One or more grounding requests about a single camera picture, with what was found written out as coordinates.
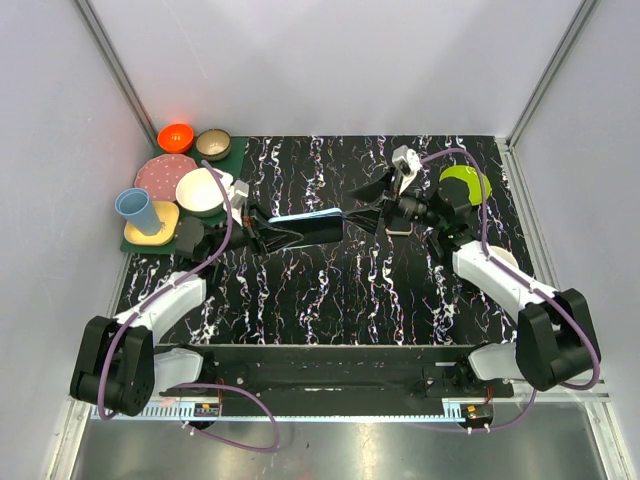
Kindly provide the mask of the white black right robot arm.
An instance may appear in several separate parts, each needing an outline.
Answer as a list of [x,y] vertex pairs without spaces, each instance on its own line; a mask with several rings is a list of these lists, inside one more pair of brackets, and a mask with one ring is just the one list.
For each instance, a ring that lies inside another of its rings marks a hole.
[[475,285],[517,324],[515,341],[475,347],[460,360],[454,384],[476,396],[491,380],[524,380],[539,391],[572,387],[572,378],[590,371],[597,380],[601,354],[586,298],[575,289],[558,291],[526,275],[477,239],[468,218],[475,207],[467,182],[449,177],[427,194],[405,189],[403,173],[390,169],[380,179],[350,191],[363,208],[346,218],[375,233],[399,221],[431,228],[431,255]]

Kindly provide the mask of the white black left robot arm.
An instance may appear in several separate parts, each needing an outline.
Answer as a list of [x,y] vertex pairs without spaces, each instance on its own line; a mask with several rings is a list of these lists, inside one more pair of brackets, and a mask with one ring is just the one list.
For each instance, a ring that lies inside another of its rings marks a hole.
[[174,324],[204,303],[218,274],[218,257],[245,247],[258,254],[333,241],[316,228],[315,217],[267,217],[251,208],[239,219],[209,225],[187,217],[177,226],[175,252],[189,265],[150,297],[111,318],[96,316],[85,326],[69,393],[97,407],[104,419],[138,415],[151,397],[182,384],[196,396],[215,386],[216,372],[190,348],[155,350]]

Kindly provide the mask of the phone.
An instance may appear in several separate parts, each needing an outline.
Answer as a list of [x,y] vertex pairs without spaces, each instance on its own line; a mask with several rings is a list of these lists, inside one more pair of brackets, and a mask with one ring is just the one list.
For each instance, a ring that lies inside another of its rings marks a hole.
[[275,229],[297,234],[282,249],[298,249],[343,240],[343,211],[329,208],[320,211],[272,217],[268,223]]
[[412,231],[412,223],[401,217],[394,217],[385,225],[385,232],[389,236],[409,236]]

